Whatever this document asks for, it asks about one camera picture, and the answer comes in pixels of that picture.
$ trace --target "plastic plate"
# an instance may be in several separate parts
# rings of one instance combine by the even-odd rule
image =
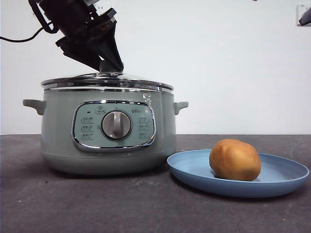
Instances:
[[[209,166],[211,150],[190,150],[171,155],[167,162],[171,173],[181,182],[219,195],[240,198],[269,198],[291,193],[301,187],[309,170],[300,163],[258,153],[260,175],[253,181],[226,180],[215,177]]]

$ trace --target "black cable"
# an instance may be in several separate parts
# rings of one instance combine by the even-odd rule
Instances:
[[[30,41],[30,40],[34,39],[42,30],[43,30],[43,27],[40,28],[32,37],[29,37],[28,39],[24,39],[24,40],[11,40],[11,39],[8,39],[8,38],[2,37],[2,36],[0,36],[0,39],[1,40],[6,40],[6,41],[9,41],[9,42],[13,42],[13,43],[27,42],[27,41]]]

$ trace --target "control panel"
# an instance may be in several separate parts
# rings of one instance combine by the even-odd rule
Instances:
[[[71,134],[75,145],[86,151],[147,146],[156,135],[155,116],[144,102],[85,102],[74,113]]]

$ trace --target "electrical outlet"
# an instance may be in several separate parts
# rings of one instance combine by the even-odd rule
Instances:
[[[297,19],[296,24],[300,26],[299,20],[302,15],[311,7],[311,4],[298,4],[297,5]]]
[[[96,13],[100,16],[103,13],[105,13],[107,10],[109,10],[112,7],[112,4],[110,2],[100,0],[93,4],[96,8]]]

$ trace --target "glass lid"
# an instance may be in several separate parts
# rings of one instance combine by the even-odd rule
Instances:
[[[143,80],[138,76],[115,72],[99,72],[74,77],[49,79],[43,81],[41,83],[41,86],[44,88],[45,91],[59,88],[74,89],[80,87],[131,88],[163,91],[169,93],[173,91],[173,87],[168,84],[154,82],[146,79]]]

